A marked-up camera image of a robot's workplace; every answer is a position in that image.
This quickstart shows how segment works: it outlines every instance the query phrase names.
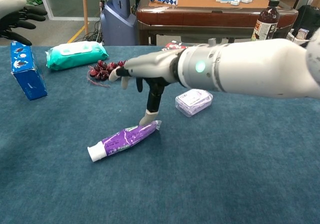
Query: teal wet wipes package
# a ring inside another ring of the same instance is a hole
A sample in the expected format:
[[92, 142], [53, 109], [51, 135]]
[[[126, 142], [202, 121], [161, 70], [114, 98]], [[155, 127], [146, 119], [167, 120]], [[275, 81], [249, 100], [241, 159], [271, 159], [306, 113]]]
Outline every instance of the teal wet wipes package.
[[95, 41], [60, 44], [45, 53], [46, 66], [53, 70], [88, 65], [109, 57], [102, 44]]

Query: bottle label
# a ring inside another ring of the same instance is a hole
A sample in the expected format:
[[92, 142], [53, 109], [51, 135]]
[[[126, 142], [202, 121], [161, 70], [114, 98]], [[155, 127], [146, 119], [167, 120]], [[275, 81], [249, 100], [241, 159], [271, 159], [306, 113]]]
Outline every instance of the bottle label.
[[264, 23], [256, 21], [251, 41], [272, 39], [278, 23]]

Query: tube label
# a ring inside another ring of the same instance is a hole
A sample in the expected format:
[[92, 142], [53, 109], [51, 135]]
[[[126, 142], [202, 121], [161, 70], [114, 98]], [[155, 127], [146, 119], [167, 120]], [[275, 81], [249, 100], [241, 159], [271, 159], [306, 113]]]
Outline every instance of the tube label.
[[107, 156], [130, 148], [159, 129], [160, 121], [153, 121], [145, 126], [124, 129], [102, 140]]
[[264, 23], [256, 21], [251, 41], [272, 39], [278, 23]]

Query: white toothpaste cap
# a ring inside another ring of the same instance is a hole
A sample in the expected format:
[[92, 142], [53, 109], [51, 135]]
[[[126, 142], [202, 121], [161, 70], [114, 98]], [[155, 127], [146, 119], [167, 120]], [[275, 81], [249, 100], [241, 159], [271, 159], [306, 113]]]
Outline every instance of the white toothpaste cap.
[[104, 144], [101, 141], [92, 147], [88, 147], [88, 152], [93, 162], [98, 161], [107, 156]]

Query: white robot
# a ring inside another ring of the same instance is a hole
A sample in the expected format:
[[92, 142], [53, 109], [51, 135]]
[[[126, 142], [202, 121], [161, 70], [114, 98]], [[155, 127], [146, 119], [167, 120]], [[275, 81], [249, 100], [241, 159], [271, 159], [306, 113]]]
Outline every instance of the white robot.
[[[25, 0], [0, 0], [0, 37], [28, 43], [22, 36], [9, 31], [9, 27], [28, 28], [20, 20], [31, 17], [41, 21], [45, 11], [27, 9], [25, 5]], [[109, 80], [122, 78], [121, 85], [126, 89], [129, 79], [134, 77], [139, 92], [143, 80], [147, 82], [150, 91], [140, 125], [157, 117], [165, 87], [176, 82], [186, 88], [216, 92], [320, 99], [320, 29], [306, 47], [286, 39], [218, 46], [209, 42], [132, 58], [124, 67], [113, 70]]]

